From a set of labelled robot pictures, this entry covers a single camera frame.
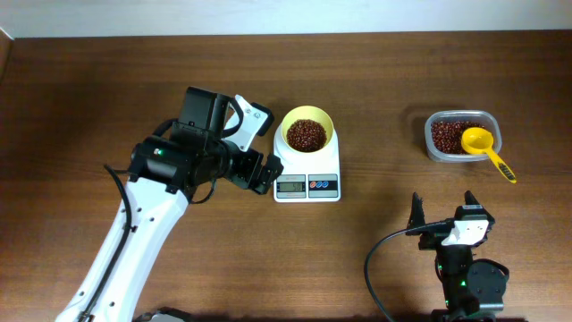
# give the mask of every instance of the yellow bowl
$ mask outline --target yellow bowl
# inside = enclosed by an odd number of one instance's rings
[[[322,124],[325,130],[325,144],[322,148],[330,143],[333,135],[333,122],[330,116],[324,112],[321,108],[315,106],[300,106],[296,107],[293,110],[289,111],[286,116],[284,116],[284,120],[282,120],[282,137],[284,138],[284,142],[290,147],[288,143],[288,129],[296,122],[297,120],[312,120]]]

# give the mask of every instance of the red bean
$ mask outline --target red bean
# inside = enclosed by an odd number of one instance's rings
[[[479,123],[456,121],[456,122],[434,122],[431,124],[431,135],[435,147],[447,154],[467,154],[461,147],[461,137],[463,132],[472,127],[480,127]]]
[[[315,152],[324,147],[325,129],[312,120],[297,120],[286,133],[288,144],[300,152]]]

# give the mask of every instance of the container of beans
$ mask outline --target container of beans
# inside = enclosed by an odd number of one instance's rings
[[[332,134],[332,119],[315,106],[296,107],[282,121],[282,137],[296,152],[315,153],[330,143]]]
[[[438,112],[425,123],[425,143],[427,155],[437,162],[473,162],[483,161],[489,157],[469,155],[460,146],[461,135],[469,127],[482,127],[492,133],[494,143],[492,149],[499,153],[502,146],[501,130],[497,120],[484,111],[443,111]]]

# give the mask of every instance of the spoon handle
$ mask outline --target spoon handle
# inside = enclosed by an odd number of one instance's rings
[[[513,173],[512,170],[510,170],[509,166],[504,161],[502,161],[501,157],[499,157],[499,155],[496,154],[492,150],[492,148],[486,149],[485,152],[491,159],[494,166],[496,166],[497,169],[499,169],[500,173],[505,178],[507,178],[508,181],[512,183],[517,183],[517,177],[515,176],[515,173]]]

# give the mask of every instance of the wooden surface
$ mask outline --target wooden surface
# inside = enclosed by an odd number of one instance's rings
[[[119,194],[102,167],[178,115],[189,85],[270,107],[320,106],[340,136],[342,198],[284,205],[229,183],[167,238],[136,313],[164,305],[232,317],[380,314],[363,262],[406,226],[411,194],[428,221],[471,190],[495,216],[477,257],[511,270],[504,317],[572,311],[572,32],[18,39],[0,86],[0,320],[50,321],[107,234]],[[500,124],[511,185],[488,162],[442,164],[423,126],[440,110]],[[434,253],[400,237],[372,263],[394,313],[443,308]]]
[[[10,37],[0,30],[0,81],[2,81],[5,66],[8,63],[8,55],[10,54],[12,42]]]

